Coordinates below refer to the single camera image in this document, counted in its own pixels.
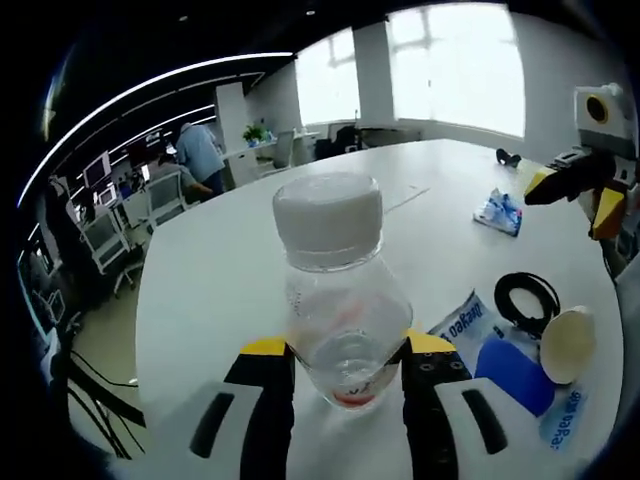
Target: white bottle cap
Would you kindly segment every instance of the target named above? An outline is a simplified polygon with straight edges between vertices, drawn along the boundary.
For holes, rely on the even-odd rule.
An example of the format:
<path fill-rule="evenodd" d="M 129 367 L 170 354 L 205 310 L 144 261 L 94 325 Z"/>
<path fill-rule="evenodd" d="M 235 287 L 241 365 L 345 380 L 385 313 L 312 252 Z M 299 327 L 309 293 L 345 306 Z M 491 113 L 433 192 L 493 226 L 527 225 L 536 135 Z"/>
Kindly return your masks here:
<path fill-rule="evenodd" d="M 335 172 L 294 180 L 273 197 L 289 263 L 301 269 L 348 265 L 379 248 L 382 196 L 368 175 Z"/>

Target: yellow robot part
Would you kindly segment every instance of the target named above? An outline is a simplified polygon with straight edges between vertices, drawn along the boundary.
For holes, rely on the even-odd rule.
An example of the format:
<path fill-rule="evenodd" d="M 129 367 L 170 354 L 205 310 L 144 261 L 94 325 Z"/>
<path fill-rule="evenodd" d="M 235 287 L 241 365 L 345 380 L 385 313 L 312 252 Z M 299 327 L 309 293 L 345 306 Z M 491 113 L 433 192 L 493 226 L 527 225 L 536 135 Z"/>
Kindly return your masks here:
<path fill-rule="evenodd" d="M 624 194 L 610 188 L 603 189 L 596 217 L 591 226 L 591 238 L 602 240 L 603 238 L 614 238 L 618 235 L 624 211 Z"/>
<path fill-rule="evenodd" d="M 283 337 L 266 337 L 246 345 L 240 354 L 243 355 L 284 355 L 286 342 Z"/>
<path fill-rule="evenodd" d="M 443 338 L 429 335 L 427 333 L 416 332 L 413 328 L 407 330 L 407 337 L 411 341 L 411 351 L 413 353 L 438 353 L 455 352 L 456 347 Z"/>
<path fill-rule="evenodd" d="M 524 196 L 526 197 L 527 195 L 529 195 L 529 193 L 531 193 L 531 191 L 534 188 L 536 188 L 538 185 L 540 185 L 540 182 L 542 182 L 542 180 L 547 178 L 552 173 L 556 173 L 556 171 L 554 169 L 552 169 L 552 168 L 549 168 L 549 167 L 542 167 L 540 170 L 538 170 L 536 172 L 536 174 L 533 176 L 533 179 L 531 180 L 531 183 L 529 183 L 529 186 L 525 190 Z"/>

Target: desk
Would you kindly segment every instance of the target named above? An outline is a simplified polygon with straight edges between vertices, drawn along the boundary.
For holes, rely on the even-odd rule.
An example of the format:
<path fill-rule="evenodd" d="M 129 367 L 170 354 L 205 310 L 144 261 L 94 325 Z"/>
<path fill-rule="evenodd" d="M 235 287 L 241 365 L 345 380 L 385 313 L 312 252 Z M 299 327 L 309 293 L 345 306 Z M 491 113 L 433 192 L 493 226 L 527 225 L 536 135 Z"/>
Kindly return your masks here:
<path fill-rule="evenodd" d="M 296 133 L 293 138 L 293 147 L 291 153 L 292 165 L 304 165 L 311 162 L 312 153 L 308 151 L 309 142 L 315 143 L 319 132 Z M 223 154 L 220 158 L 228 160 L 231 174 L 236 187 L 246 185 L 259 178 L 258 163 L 256 162 L 255 153 L 269 147 L 275 146 L 277 140 L 272 142 L 264 142 L 255 147 L 247 147 L 242 150 L 236 150 Z"/>
<path fill-rule="evenodd" d="M 440 322 L 472 288 L 495 310 L 494 285 L 514 271 L 547 279 L 563 307 L 593 309 L 598 348 L 583 378 L 589 396 L 580 431 L 567 450 L 593 458 L 618 408 L 622 329 L 588 220 L 576 202 L 565 201 L 525 206 L 516 239 L 471 220 L 494 187 L 521 196 L 538 168 L 523 160 L 514 171 L 499 166 L 491 149 L 450 140 L 392 145 L 270 176 L 161 226 L 147 253 L 136 325 L 139 393 L 151 435 L 200 387 L 221 381 L 244 345 L 283 332 L 285 263 L 272 195 L 303 175 L 348 170 L 380 184 L 382 254 L 413 304 L 416 328 Z M 379 410 L 345 428 L 342 413 L 297 370 L 289 479 L 411 478 L 398 378 Z"/>

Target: person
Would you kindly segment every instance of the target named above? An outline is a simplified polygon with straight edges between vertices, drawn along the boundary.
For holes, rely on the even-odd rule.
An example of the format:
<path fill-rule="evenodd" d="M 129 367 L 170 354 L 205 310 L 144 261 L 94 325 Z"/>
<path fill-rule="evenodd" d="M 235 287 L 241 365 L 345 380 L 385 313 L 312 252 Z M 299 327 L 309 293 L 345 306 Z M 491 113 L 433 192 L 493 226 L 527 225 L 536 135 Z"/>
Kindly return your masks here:
<path fill-rule="evenodd" d="M 182 174 L 180 175 L 180 184 L 182 186 L 182 193 L 185 195 L 188 203 L 195 200 L 206 201 L 215 196 L 212 189 L 197 182 L 189 169 L 184 165 L 177 165 L 174 157 L 168 153 L 160 157 L 158 167 L 151 172 L 149 180 L 153 182 L 154 180 L 158 180 L 175 172 Z"/>
<path fill-rule="evenodd" d="M 55 239 L 62 264 L 73 276 L 78 299 L 83 308 L 96 308 L 107 298 L 111 284 L 98 270 L 89 247 L 81 240 L 78 226 L 67 212 L 69 194 L 64 190 L 59 194 L 49 183 L 44 198 L 47 228 Z"/>
<path fill-rule="evenodd" d="M 214 196 L 224 193 L 224 162 L 220 158 L 216 137 L 209 128 L 189 122 L 182 125 L 176 151 L 178 163 L 185 165 L 198 182 L 213 190 Z"/>

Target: cable on floor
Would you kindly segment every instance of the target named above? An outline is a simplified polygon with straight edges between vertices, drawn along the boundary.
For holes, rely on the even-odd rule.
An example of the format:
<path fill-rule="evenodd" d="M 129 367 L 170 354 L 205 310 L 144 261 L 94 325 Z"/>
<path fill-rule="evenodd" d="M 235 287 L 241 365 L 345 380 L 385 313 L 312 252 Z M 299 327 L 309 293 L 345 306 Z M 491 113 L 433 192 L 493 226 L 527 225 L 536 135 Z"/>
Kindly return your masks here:
<path fill-rule="evenodd" d="M 511 291 L 517 288 L 527 290 L 538 299 L 543 311 L 542 318 L 525 317 L 518 310 L 510 296 Z M 544 278 L 533 273 L 516 272 L 505 275 L 496 283 L 493 296 L 500 315 L 537 340 L 542 337 L 542 332 L 551 319 L 560 313 L 560 299 L 554 288 Z"/>
<path fill-rule="evenodd" d="M 102 380 L 104 380 L 105 382 L 107 382 L 109 385 L 113 385 L 115 387 L 127 387 L 127 388 L 138 388 L 137 385 L 129 385 L 126 383 L 117 383 L 117 382 L 112 382 L 111 380 L 109 380 L 107 377 L 105 377 L 104 375 L 102 375 L 100 372 L 98 372 L 95 368 L 93 368 L 93 366 L 82 356 L 80 355 L 78 352 L 76 352 L 75 350 L 71 350 L 71 353 L 73 353 L 76 357 L 78 357 L 80 360 L 82 360 L 82 362 L 89 367 L 89 369 L 95 373 L 96 375 L 98 375 Z"/>
<path fill-rule="evenodd" d="M 102 436 L 107 440 L 107 442 L 109 442 L 109 445 L 111 445 L 111 448 L 115 452 L 116 456 L 123 457 L 122 452 L 120 451 L 118 445 L 114 442 L 113 438 L 111 438 L 109 433 L 104 429 L 102 424 L 98 421 L 98 419 L 93 414 L 93 412 L 89 409 L 87 404 L 84 403 L 84 401 L 80 398 L 80 396 L 72 388 L 69 388 L 68 392 L 69 392 L 69 395 L 71 395 L 73 397 L 73 399 L 76 402 L 78 402 L 78 405 L 80 405 L 82 407 L 82 409 L 87 413 L 87 415 L 89 415 L 89 418 L 91 418 L 93 423 L 98 427 L 98 429 L 100 430 L 100 433 L 102 434 Z"/>
<path fill-rule="evenodd" d="M 127 430 L 127 433 L 129 434 L 129 436 L 131 437 L 131 439 L 136 442 L 136 445 L 138 446 L 138 448 L 140 449 L 140 451 L 142 453 L 146 453 L 144 451 L 144 448 L 142 448 L 142 445 L 140 445 L 140 442 L 138 442 L 138 439 L 135 437 L 135 435 L 133 435 L 133 433 L 131 433 L 131 430 L 129 429 L 129 426 L 127 425 L 127 422 L 124 421 L 124 418 L 122 418 L 120 415 L 118 415 L 117 413 L 114 413 L 114 415 L 116 417 L 118 417 L 118 420 L 120 420 L 120 423 L 122 423 L 122 426 Z"/>
<path fill-rule="evenodd" d="M 118 437 L 116 432 L 113 430 L 113 427 L 111 426 L 111 422 L 109 421 L 109 417 L 107 417 L 105 415 L 104 410 L 102 410 L 102 407 L 96 401 L 95 398 L 91 397 L 91 401 L 93 402 L 94 407 L 96 407 L 96 410 L 98 411 L 98 414 L 100 415 L 100 418 L 102 418 L 102 421 L 104 422 L 104 425 L 107 427 L 107 430 L 109 431 L 109 434 L 111 435 L 111 438 L 113 438 L 114 443 L 116 443 L 118 445 L 118 447 L 120 448 L 120 451 L 122 452 L 122 456 L 124 458 L 126 458 L 127 460 L 131 460 L 131 455 L 129 455 L 129 452 L 127 452 L 127 449 L 124 448 L 124 445 L 120 441 L 120 437 Z"/>

